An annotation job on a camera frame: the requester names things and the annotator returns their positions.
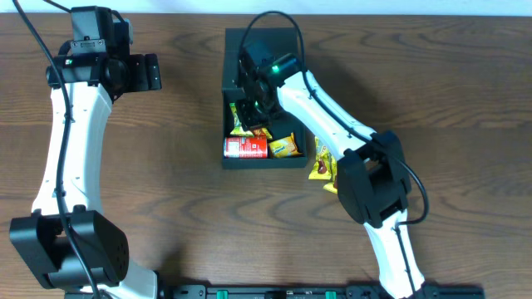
white background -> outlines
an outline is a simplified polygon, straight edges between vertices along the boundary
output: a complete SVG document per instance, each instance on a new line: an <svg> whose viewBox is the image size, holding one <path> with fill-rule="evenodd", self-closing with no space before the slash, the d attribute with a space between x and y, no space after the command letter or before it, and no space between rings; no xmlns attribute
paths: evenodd
<svg viewBox="0 0 532 299"><path fill-rule="evenodd" d="M58 12L40 0L19 0L27 12ZM97 5L119 12L292 14L423 14L532 16L532 0L57 0L65 7ZM0 0L0 12L14 12Z"/></svg>

wooden table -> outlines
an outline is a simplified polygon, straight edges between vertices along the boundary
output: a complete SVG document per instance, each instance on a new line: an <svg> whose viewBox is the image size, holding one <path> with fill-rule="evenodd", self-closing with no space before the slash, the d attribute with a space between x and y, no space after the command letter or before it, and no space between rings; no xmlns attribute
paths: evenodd
<svg viewBox="0 0 532 299"><path fill-rule="evenodd" d="M113 107L101 162L106 216L131 256L172 284L345 284L378 279L364 228L312 168L222 170L224 29L251 16L126 15L135 53L155 52L163 90ZM30 16L53 52L66 14ZM532 19L296 17L309 68L347 111L394 130L431 196L410 228L417 264L489 298L532 292ZM279 18L263 26L284 26ZM48 65L17 15L0 15L0 297L45 291L8 240L45 168ZM417 191L411 215L421 211Z"/></svg>

yellow wrapper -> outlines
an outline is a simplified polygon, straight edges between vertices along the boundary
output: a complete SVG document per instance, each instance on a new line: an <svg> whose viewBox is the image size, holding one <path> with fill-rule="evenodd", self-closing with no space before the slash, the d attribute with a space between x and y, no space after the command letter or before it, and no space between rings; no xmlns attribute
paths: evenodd
<svg viewBox="0 0 532 299"><path fill-rule="evenodd" d="M231 136L255 137L251 131L242 129L242 124L240 123L239 116L236 114L236 106L234 103L229 103L229 107L231 108L234 118L234 129L229 134Z"/></svg>
<svg viewBox="0 0 532 299"><path fill-rule="evenodd" d="M255 137L265 137L267 140L272 140L272 135L268 132L268 129L266 128L260 128L253 130L253 134Z"/></svg>
<svg viewBox="0 0 532 299"><path fill-rule="evenodd" d="M338 194L338 169L337 169L337 162L336 159L331 155L331 171L332 171L332 182L326 183L325 186L323 186L324 189L326 189L329 192L333 192L334 194Z"/></svg>
<svg viewBox="0 0 532 299"><path fill-rule="evenodd" d="M281 140L275 140L268 144L269 149L272 151L272 155L275 158L285 158L291 156L297 156L301 153L298 152L293 133L289 137L284 137Z"/></svg>
<svg viewBox="0 0 532 299"><path fill-rule="evenodd" d="M308 179L331 179L331 163L329 162L331 154L318 137L314 137L314 141L316 142L316 163Z"/></svg>

red and white package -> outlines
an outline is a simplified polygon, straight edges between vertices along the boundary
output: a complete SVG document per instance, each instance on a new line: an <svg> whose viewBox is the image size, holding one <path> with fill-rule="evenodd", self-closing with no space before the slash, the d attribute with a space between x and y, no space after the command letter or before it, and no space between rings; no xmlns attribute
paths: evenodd
<svg viewBox="0 0 532 299"><path fill-rule="evenodd" d="M268 141L262 137L229 137L224 141L224 157L268 158Z"/></svg>

black box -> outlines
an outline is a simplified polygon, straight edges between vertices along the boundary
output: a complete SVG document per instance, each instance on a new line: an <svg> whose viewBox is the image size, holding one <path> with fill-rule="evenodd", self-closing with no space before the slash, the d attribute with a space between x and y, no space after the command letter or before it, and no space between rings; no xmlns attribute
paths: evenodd
<svg viewBox="0 0 532 299"><path fill-rule="evenodd" d="M222 96L224 99L224 138L231 137L229 133L234 128L234 118L229 108L229 103L245 97L244 92L234 85L237 76L237 55L240 40L244 34L244 29L225 29L225 58L224 74L222 77ZM293 28L255 28L251 29L246 44L253 41L261 41L275 56L282 56L287 53L298 54L298 40L296 31ZM290 136L293 132L298 151L303 153L297 157L287 157L282 159L236 159L225 158L222 150L222 167L224 169L273 169L273 168L303 168L307 165L307 136L305 126L301 121L293 117L288 112L280 118L273 120L269 132L273 140L279 140Z"/></svg>

